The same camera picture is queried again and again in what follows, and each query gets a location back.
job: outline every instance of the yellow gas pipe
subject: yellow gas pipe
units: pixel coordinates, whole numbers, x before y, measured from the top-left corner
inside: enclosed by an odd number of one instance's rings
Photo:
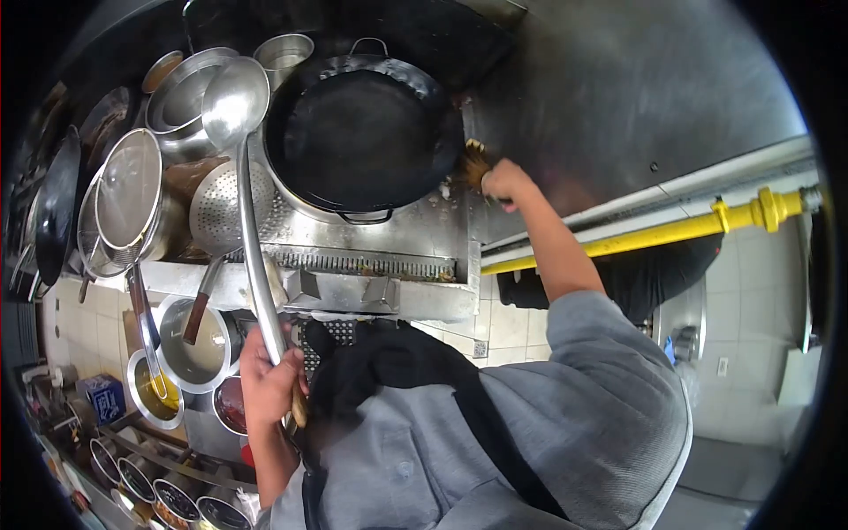
[[[798,215],[804,211],[804,201],[801,190],[789,193],[772,193],[764,187],[757,197],[748,204],[728,207],[724,201],[718,200],[712,205],[712,213],[676,220],[665,225],[652,226],[619,236],[607,237],[597,241],[583,243],[583,250],[590,258],[618,254],[637,248],[654,247],[666,243],[709,236],[719,232],[730,232],[744,226],[762,226],[766,232],[776,232],[780,223],[787,217]],[[510,259],[500,263],[486,265],[481,269],[482,274],[498,274],[522,269],[532,269],[536,266],[536,258]]]

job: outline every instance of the person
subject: person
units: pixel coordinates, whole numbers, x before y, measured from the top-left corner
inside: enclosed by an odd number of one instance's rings
[[[316,349],[307,385],[303,353],[271,367],[254,329],[241,375],[257,528],[653,526],[691,445],[683,384],[521,168],[501,160],[483,188],[527,225],[550,360],[478,370],[402,322],[360,323],[355,345]],[[295,384],[310,416],[291,438]]]

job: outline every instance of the tiled wall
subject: tiled wall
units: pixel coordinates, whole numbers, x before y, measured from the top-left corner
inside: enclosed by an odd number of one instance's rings
[[[800,410],[778,407],[786,352],[803,333],[804,291],[796,220],[768,234],[731,232],[706,273],[704,356],[696,371],[695,434],[784,447]],[[718,362],[728,358],[725,377]]]
[[[108,373],[123,381],[129,357],[122,314],[132,309],[130,295],[92,284],[85,303],[79,304],[80,285],[77,280],[63,278],[40,305],[47,362],[72,364],[80,378]],[[148,298],[155,304],[165,296],[148,292]],[[127,409],[134,410],[127,388],[124,395]]]
[[[413,322],[412,325],[450,344],[471,358],[474,341],[488,344],[487,359],[471,359],[481,368],[529,360],[547,360],[550,347],[545,337],[547,310],[523,310],[503,305],[494,276],[483,276],[480,287],[480,314],[458,324],[440,321]]]

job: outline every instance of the electrical outlet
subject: electrical outlet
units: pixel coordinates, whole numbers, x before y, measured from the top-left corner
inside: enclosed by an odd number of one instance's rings
[[[719,357],[718,358],[718,376],[719,377],[727,377],[728,376],[728,365],[730,364],[730,359],[727,357]]]

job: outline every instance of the hand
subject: hand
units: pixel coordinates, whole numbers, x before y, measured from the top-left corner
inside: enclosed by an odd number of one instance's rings
[[[286,332],[292,325],[283,324]],[[306,383],[304,352],[289,349],[279,365],[272,366],[265,349],[262,331],[255,326],[244,340],[241,354],[242,394],[248,435],[256,429],[279,423],[292,409],[292,385],[299,384],[304,395],[310,389]]]
[[[504,206],[508,212],[515,211],[522,194],[535,186],[530,176],[509,159],[501,159],[492,172],[483,179],[485,195],[513,201],[514,204]]]

